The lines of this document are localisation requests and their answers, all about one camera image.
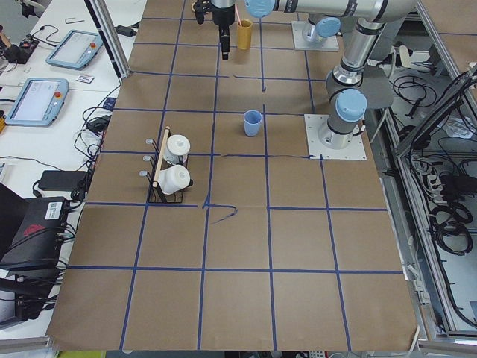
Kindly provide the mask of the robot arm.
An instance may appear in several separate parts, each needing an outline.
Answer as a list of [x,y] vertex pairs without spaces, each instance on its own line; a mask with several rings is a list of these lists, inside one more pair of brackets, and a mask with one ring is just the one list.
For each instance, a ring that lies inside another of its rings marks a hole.
[[363,118],[367,99],[358,90],[367,60],[385,24],[404,18],[416,1],[246,1],[248,13],[256,18],[273,11],[304,12],[335,17],[357,18],[349,45],[341,62],[326,80],[330,114],[318,130],[320,141],[334,149],[348,145],[353,130]]
[[223,60],[229,58],[230,26],[235,22],[235,0],[211,0],[212,21],[218,26]]

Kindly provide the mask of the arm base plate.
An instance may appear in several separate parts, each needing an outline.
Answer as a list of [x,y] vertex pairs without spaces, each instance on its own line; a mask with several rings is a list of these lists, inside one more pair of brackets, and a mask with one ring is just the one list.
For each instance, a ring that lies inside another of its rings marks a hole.
[[366,160],[358,124],[349,134],[336,134],[329,128],[328,118],[328,115],[304,115],[309,157],[316,160]]
[[291,23],[294,49],[302,51],[338,51],[337,37],[322,37],[315,26],[308,22],[293,21]]

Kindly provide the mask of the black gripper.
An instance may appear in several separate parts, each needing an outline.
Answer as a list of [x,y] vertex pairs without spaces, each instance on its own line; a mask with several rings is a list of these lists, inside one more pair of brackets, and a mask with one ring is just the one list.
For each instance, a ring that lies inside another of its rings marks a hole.
[[219,40],[221,43],[221,53],[222,59],[228,60],[230,53],[230,26],[229,25],[219,25]]

